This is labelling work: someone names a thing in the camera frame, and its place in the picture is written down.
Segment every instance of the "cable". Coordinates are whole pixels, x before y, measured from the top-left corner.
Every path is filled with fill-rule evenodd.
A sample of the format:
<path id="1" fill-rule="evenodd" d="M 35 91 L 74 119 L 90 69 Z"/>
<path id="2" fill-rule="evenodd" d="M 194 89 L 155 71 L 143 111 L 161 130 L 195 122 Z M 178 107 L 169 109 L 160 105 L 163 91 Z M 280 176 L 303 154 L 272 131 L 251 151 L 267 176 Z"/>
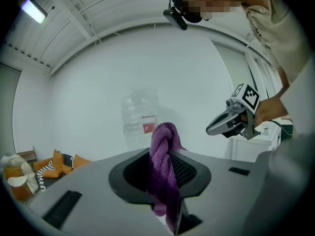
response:
<path id="1" fill-rule="evenodd" d="M 102 41 L 100 40 L 100 38 L 99 38 L 99 36 L 97 35 L 97 33 L 95 32 L 95 30 L 94 30 L 94 27 L 93 27 L 93 24 L 92 24 L 92 18 L 91 18 L 91 16 L 89 15 L 89 13 L 88 13 L 88 11 L 85 9 L 85 7 L 83 6 L 83 4 L 80 2 L 80 0 L 77 0 L 78 2 L 79 2 L 79 4 L 80 4 L 80 6 L 83 8 L 83 10 L 84 10 L 84 12 L 88 15 L 88 17 L 89 17 L 89 19 L 90 19 L 90 26 L 91 26 L 91 28 L 92 28 L 92 31 L 93 31 L 93 33 L 95 34 L 95 36 L 98 38 L 98 40 L 99 40 L 99 42 L 102 44 Z"/>
<path id="2" fill-rule="evenodd" d="M 276 122 L 276 121 L 274 121 L 274 120 L 270 120 L 269 122 L 275 123 L 276 125 L 278 125 L 278 126 L 284 131 L 285 134 L 287 134 L 288 136 L 292 136 L 291 134 L 289 134 L 289 133 L 284 129 L 284 127 L 283 127 L 280 123 L 278 123 L 278 122 Z"/>

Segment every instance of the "white ceiling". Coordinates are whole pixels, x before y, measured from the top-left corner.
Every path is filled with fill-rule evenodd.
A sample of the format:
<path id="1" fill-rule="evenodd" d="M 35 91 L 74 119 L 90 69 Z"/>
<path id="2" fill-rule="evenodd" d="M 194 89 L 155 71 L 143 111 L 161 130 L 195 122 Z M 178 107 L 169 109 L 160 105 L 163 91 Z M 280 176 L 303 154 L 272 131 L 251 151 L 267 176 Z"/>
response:
<path id="1" fill-rule="evenodd" d="M 87 12 L 77 0 L 35 1 L 47 12 L 47 18 L 38 24 L 21 11 L 4 39 L 2 63 L 17 66 L 9 60 L 17 58 L 53 74 L 67 59 L 98 37 L 136 25 L 168 22 L 163 16 L 168 0 L 80 0 Z M 220 17 L 214 16 L 201 25 L 241 40 L 246 40 L 251 32 L 241 8 Z"/>

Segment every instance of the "hand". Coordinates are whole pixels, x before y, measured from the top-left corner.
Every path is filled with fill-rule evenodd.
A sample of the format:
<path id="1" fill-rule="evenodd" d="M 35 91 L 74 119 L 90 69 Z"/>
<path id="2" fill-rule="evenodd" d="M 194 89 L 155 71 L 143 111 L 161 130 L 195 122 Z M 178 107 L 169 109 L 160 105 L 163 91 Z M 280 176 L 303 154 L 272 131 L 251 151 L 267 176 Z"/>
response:
<path id="1" fill-rule="evenodd" d="M 287 111 L 280 101 L 279 96 L 274 96 L 260 102 L 255 113 L 255 127 L 264 121 L 273 120 L 287 115 Z M 247 121 L 247 116 L 242 115 L 242 120 Z"/>

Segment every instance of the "twisted purple fabric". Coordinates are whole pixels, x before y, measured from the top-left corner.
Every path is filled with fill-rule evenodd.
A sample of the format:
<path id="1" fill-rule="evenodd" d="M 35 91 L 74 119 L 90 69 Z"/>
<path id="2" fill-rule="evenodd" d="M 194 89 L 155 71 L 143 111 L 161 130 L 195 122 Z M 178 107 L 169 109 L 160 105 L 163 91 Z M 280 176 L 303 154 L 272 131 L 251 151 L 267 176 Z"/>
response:
<path id="1" fill-rule="evenodd" d="M 153 212 L 162 217 L 174 232 L 178 214 L 178 187 L 170 156 L 171 148 L 184 149 L 174 124 L 165 122 L 156 127 L 152 134 L 148 193 L 154 197 Z"/>

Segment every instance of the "person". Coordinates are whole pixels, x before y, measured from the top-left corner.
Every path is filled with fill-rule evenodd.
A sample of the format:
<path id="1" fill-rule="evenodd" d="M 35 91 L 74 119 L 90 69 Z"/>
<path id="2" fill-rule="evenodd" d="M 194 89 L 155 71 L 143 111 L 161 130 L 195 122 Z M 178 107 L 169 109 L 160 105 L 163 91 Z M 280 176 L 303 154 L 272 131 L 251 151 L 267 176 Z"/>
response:
<path id="1" fill-rule="evenodd" d="M 260 41 L 272 69 L 279 73 L 282 89 L 260 102 L 255 113 L 255 127 L 264 121 L 288 113 L 280 97 L 302 71 L 311 57 L 311 48 L 293 12 L 282 0 L 183 0 L 189 12 L 201 17 L 214 12 L 229 12 L 242 6 L 255 37 Z"/>

